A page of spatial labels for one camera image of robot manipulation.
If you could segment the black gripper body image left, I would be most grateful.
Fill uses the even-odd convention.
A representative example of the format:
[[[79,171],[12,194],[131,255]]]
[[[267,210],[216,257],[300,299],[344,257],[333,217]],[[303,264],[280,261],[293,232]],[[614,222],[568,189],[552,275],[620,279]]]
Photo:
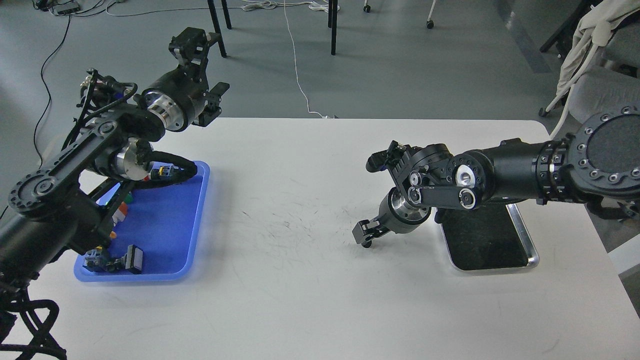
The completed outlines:
[[[160,118],[167,131],[177,133],[183,132],[189,125],[210,125],[208,89],[205,70],[178,67],[142,91],[142,100],[144,107]]]

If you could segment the left-side gripper finger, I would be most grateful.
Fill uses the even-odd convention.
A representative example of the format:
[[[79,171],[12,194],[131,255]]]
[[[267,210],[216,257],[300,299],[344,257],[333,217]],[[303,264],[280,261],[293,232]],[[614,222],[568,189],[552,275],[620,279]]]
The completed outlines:
[[[220,103],[222,96],[230,89],[230,84],[226,82],[218,82],[212,89],[202,91],[197,97],[196,117],[192,124],[202,128],[210,125],[221,113]]]
[[[177,68],[183,75],[197,84],[206,84],[210,47],[221,40],[222,35],[219,33],[186,27],[171,39],[168,50],[177,59]]]

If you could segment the black Robotiq gripper body right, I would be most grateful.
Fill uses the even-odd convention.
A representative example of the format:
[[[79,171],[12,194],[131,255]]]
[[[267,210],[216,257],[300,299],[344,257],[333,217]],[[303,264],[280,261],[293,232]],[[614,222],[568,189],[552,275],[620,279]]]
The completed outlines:
[[[382,199],[377,215],[377,223],[382,234],[389,231],[395,234],[408,234],[425,223],[432,209],[411,206],[397,189],[391,189]]]

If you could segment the right-side right gripper finger tray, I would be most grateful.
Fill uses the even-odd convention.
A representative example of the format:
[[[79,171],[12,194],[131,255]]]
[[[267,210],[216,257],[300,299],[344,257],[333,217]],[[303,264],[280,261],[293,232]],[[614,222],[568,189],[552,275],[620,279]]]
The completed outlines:
[[[355,224],[352,235],[355,242],[362,246],[364,242],[373,241],[386,235],[389,231],[378,218],[362,219]]]

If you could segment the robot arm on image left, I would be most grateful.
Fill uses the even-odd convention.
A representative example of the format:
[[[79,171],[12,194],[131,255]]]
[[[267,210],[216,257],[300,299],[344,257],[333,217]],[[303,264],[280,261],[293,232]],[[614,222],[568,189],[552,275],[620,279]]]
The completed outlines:
[[[94,252],[96,271],[142,271],[142,250],[128,247],[107,257],[115,215],[134,190],[163,188],[195,177],[195,162],[154,150],[166,132],[190,125],[206,127],[220,114],[226,82],[210,88],[208,54],[222,35],[187,27],[167,46],[173,70],[138,93],[121,82],[87,71],[80,87],[80,116],[62,149],[7,195],[16,216],[1,228],[1,350],[19,360],[45,354],[65,360],[67,352],[51,335],[60,308],[53,300],[30,299],[28,287],[41,270],[67,250]]]

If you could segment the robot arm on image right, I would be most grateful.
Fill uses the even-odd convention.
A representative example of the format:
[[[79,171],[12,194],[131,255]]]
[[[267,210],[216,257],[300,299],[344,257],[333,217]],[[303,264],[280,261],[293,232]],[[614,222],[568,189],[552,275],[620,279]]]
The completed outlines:
[[[562,139],[541,143],[515,137],[452,155],[443,143],[392,141],[368,158],[366,170],[388,171],[394,187],[375,218],[356,223],[353,237],[369,248],[388,232],[412,232],[432,209],[471,211],[525,199],[586,204],[602,219],[638,219],[639,131],[639,104],[628,102],[590,116]]]

